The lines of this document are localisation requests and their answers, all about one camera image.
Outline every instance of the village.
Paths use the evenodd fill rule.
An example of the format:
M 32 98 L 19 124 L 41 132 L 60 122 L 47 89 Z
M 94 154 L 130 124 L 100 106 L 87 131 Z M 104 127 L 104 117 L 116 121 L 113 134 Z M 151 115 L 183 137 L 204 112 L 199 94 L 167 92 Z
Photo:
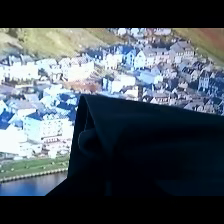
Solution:
M 125 43 L 0 62 L 0 164 L 68 155 L 83 93 L 224 115 L 224 71 L 189 40 L 171 28 L 107 29 Z

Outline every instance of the person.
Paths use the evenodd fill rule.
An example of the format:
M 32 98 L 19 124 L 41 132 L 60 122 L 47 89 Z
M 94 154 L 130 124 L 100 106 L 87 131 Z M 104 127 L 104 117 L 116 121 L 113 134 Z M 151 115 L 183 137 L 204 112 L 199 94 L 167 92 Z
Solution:
M 47 196 L 224 195 L 224 118 L 82 95 L 68 176 Z

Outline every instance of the grass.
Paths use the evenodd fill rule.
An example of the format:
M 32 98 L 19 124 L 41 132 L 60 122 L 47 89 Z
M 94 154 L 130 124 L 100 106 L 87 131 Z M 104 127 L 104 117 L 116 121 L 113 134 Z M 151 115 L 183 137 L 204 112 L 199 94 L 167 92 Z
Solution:
M 0 32 L 0 53 L 23 49 L 40 58 L 74 56 L 87 47 L 105 46 L 121 40 L 105 28 L 22 28 L 18 38 Z
M 43 171 L 55 170 L 59 168 L 65 168 L 67 162 L 69 161 L 69 156 L 60 156 L 56 159 L 32 159 L 32 160 L 22 160 L 13 161 L 5 164 L 1 167 L 4 173 L 0 173 L 0 178 L 12 177 L 17 175 L 32 174 Z
M 214 46 L 212 41 L 198 28 L 173 28 L 173 30 L 180 36 L 190 39 L 192 44 L 198 47 L 199 53 L 213 58 L 221 66 L 224 65 L 224 51 Z

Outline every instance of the blue water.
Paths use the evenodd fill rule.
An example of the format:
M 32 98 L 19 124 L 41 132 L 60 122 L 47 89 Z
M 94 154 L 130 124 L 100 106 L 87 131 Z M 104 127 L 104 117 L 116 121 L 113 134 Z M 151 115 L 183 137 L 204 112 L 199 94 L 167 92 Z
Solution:
M 44 196 L 67 177 L 56 173 L 0 184 L 0 196 Z

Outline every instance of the shoreline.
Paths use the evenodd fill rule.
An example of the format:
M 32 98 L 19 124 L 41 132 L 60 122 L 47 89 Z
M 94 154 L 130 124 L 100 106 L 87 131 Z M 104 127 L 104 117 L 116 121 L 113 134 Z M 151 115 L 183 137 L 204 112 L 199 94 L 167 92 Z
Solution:
M 3 178 L 0 178 L 0 184 L 10 182 L 10 181 L 22 180 L 22 179 L 33 178 L 33 177 L 44 176 L 44 175 L 50 175 L 50 174 L 54 174 L 54 173 L 62 173 L 62 172 L 66 172 L 66 171 L 68 171 L 68 168 L 59 168 L 59 169 L 55 169 L 55 170 L 48 170 L 48 171 L 32 173 L 32 174 L 17 175 L 17 176 L 12 176 L 12 177 L 3 177 Z

